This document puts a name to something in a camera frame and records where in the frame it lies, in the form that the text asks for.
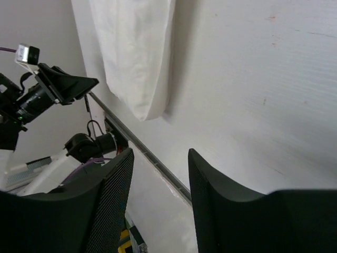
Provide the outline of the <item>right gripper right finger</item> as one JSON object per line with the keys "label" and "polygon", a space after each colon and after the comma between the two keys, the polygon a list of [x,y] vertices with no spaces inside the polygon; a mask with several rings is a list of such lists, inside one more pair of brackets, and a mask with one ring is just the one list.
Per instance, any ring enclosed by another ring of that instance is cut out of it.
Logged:
{"label": "right gripper right finger", "polygon": [[199,252],[336,252],[336,191],[262,194],[188,152]]}

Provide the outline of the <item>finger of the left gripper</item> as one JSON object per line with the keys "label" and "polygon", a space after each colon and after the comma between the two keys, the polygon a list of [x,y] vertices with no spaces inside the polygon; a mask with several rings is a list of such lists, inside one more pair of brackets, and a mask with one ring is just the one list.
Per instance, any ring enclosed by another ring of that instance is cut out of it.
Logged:
{"label": "finger of the left gripper", "polygon": [[38,84],[53,102],[68,105],[84,97],[99,84],[99,80],[70,75],[57,66],[49,67],[45,63],[40,63],[38,64]]}

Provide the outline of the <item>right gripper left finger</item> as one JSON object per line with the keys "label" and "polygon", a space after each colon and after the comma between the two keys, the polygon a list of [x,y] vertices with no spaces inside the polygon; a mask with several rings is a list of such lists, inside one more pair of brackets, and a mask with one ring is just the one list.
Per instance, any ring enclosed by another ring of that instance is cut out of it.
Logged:
{"label": "right gripper left finger", "polygon": [[133,167],[127,148],[48,193],[1,192],[1,252],[117,252]]}

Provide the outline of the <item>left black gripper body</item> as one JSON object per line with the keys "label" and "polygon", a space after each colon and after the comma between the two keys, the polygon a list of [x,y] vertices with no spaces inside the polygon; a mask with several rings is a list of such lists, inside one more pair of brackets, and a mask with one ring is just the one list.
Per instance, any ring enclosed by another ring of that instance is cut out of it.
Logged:
{"label": "left black gripper body", "polygon": [[16,101],[18,107],[17,118],[23,123],[28,124],[45,112],[54,104],[43,88],[36,84],[28,89],[28,92]]}

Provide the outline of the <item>white skirt cloth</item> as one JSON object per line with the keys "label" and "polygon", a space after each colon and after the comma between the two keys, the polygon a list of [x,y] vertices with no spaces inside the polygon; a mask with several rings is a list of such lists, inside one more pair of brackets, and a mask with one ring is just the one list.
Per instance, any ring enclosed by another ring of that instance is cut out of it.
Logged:
{"label": "white skirt cloth", "polygon": [[109,90],[140,121],[170,98],[175,1],[91,1]]}

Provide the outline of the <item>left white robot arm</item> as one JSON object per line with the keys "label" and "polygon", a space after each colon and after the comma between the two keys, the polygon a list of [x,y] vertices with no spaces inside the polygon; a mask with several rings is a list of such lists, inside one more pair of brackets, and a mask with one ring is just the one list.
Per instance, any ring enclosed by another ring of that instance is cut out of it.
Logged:
{"label": "left white robot arm", "polygon": [[[1,190],[7,191],[8,162],[14,153],[19,133],[54,104],[70,105],[83,98],[98,80],[73,76],[57,66],[44,63],[22,75],[20,82],[34,76],[37,84],[24,94],[24,86],[17,86],[1,75]],[[47,193],[65,183],[87,164],[105,162],[105,154],[117,150],[113,134],[102,133],[96,138],[91,133],[78,133],[66,142],[60,154],[52,160],[23,190],[19,196]]]}

